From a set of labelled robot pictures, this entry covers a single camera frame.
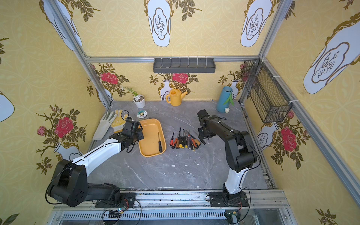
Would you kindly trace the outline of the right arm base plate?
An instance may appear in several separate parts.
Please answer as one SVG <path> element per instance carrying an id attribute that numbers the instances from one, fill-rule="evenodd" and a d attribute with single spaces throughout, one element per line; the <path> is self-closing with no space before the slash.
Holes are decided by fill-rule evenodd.
<path id="1" fill-rule="evenodd" d="M 246 193 L 240 191 L 236 194 L 229 194 L 225 191 L 210 192 L 209 201 L 211 207 L 248 207 L 249 201 Z"/>

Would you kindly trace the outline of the red grip black screwdriver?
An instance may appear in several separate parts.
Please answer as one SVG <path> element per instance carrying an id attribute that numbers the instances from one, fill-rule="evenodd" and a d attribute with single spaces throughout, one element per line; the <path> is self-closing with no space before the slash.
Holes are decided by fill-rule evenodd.
<path id="1" fill-rule="evenodd" d="M 174 143 L 174 132 L 173 132 L 171 140 L 170 140 L 170 146 L 173 146 L 173 143 Z"/>

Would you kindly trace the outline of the small black handle screwdriver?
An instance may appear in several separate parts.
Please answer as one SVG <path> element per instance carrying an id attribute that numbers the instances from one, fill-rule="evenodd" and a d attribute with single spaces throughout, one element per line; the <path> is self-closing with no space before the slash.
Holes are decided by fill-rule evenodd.
<path id="1" fill-rule="evenodd" d="M 160 140 L 160 133 L 158 132 L 158 150 L 160 153 L 163 152 L 163 149 L 162 149 L 162 143 L 161 143 L 161 140 Z"/>

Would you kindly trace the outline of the yellow storage box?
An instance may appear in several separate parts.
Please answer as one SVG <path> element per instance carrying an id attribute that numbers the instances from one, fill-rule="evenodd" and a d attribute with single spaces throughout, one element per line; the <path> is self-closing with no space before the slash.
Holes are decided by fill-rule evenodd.
<path id="1" fill-rule="evenodd" d="M 167 144 L 160 121 L 157 119 L 147 119 L 140 121 L 140 124 L 144 134 L 144 139 L 139 141 L 141 155 L 150 158 L 163 154 L 166 151 Z M 158 150 L 158 132 L 160 133 L 160 140 L 162 143 L 162 153 Z"/>

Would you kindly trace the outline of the orange grip black screwdriver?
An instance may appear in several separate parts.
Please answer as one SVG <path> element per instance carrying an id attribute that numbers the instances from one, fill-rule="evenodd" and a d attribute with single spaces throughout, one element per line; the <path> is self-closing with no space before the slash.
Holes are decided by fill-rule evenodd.
<path id="1" fill-rule="evenodd" d="M 195 141 L 195 143 L 196 143 L 197 146 L 200 146 L 200 145 L 201 145 L 201 143 L 200 143 L 194 136 L 192 136 L 192 135 L 190 135 L 190 136 L 191 136 L 192 139 Z"/>

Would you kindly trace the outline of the black yellow-collar screwdriver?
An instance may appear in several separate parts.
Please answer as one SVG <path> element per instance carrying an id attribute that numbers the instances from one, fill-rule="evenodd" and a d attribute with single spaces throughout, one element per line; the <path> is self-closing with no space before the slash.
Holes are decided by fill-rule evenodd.
<path id="1" fill-rule="evenodd" d="M 184 146 L 184 133 L 183 133 L 183 130 L 181 132 L 181 144 L 182 144 L 182 148 L 185 148 Z"/>

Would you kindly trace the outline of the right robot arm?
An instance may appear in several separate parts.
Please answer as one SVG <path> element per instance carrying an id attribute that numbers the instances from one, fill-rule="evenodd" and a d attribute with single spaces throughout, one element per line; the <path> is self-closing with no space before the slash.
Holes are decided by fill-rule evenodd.
<path id="1" fill-rule="evenodd" d="M 230 169 L 223 185 L 224 198 L 231 200 L 239 197 L 245 176 L 257 162 L 257 153 L 250 134 L 228 126 L 220 117 L 210 116 L 206 110 L 200 110 L 197 117 L 201 126 L 201 139 L 218 136 L 225 144 L 226 161 Z"/>

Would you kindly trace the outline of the black ribbed screwdriver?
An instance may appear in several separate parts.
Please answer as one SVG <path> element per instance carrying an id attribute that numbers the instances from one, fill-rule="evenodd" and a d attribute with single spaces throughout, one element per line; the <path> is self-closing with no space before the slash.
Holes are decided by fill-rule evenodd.
<path id="1" fill-rule="evenodd" d="M 200 136 L 198 136 L 198 139 L 203 145 L 206 145 L 206 142 Z"/>

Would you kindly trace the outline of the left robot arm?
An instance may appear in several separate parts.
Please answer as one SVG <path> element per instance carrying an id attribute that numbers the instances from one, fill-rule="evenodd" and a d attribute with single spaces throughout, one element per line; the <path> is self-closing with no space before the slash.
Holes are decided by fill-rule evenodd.
<path id="1" fill-rule="evenodd" d="M 76 207 L 84 201 L 96 201 L 98 208 L 118 206 L 125 200 L 120 188 L 110 183 L 89 183 L 88 176 L 112 156 L 123 150 L 131 152 L 143 138 L 140 122 L 131 117 L 126 118 L 122 132 L 111 135 L 103 144 L 80 157 L 60 161 L 45 197 L 52 197 L 57 204 L 63 203 L 70 207 Z"/>

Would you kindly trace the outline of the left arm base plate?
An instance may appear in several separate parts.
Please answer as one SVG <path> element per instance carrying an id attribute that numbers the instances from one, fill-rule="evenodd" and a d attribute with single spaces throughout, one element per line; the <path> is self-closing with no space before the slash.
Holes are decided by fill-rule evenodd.
<path id="1" fill-rule="evenodd" d="M 97 200 L 95 208 L 133 208 L 135 203 L 136 193 L 125 192 L 115 194 L 110 200 Z"/>

